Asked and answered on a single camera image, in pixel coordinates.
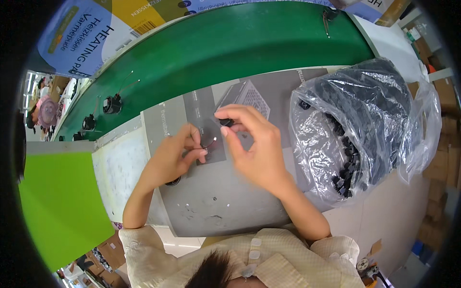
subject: green conveyor belt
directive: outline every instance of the green conveyor belt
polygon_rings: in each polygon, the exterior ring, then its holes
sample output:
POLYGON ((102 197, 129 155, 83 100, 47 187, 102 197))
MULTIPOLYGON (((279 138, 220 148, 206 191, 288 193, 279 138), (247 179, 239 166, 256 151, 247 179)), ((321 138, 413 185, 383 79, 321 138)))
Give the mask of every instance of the green conveyor belt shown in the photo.
POLYGON ((352 65, 373 58, 360 31, 342 13, 325 34, 324 7, 304 2, 260 2, 227 6, 179 21, 151 35, 117 59, 81 96, 56 135, 71 141, 95 109, 100 136, 165 100, 240 77, 298 67, 352 65), (123 109, 103 114, 102 100, 121 93, 123 109))

